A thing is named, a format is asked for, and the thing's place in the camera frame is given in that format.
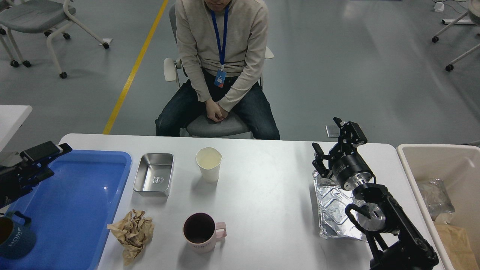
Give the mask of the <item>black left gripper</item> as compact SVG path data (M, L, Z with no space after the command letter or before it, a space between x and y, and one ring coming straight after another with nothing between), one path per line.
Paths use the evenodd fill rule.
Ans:
M52 141L42 143L21 152L19 166L1 168L0 207L5 207L33 191L41 181L54 175L47 167L56 158L72 152L67 143L56 145Z

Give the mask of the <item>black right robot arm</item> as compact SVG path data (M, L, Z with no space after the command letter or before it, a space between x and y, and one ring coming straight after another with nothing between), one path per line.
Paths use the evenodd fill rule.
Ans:
M335 178L362 205L347 204L344 212L355 228L365 234L372 253L371 270L432 270L439 257L407 217L388 188L377 178L358 147L367 143L359 124L333 118L339 128L338 142L325 154L313 143L314 168L324 179Z

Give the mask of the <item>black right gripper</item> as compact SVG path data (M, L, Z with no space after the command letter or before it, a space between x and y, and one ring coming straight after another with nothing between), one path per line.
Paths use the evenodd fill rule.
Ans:
M333 120L339 128L338 142L333 147L333 154L343 156L331 161L328 169L323 162L330 161L331 157L324 154L318 143L312 143L314 149L312 164L322 178L331 179L334 175L343 190L353 191L374 177L371 168L357 153L357 148L367 144L368 139L359 124L352 121L344 122L338 117L334 117Z

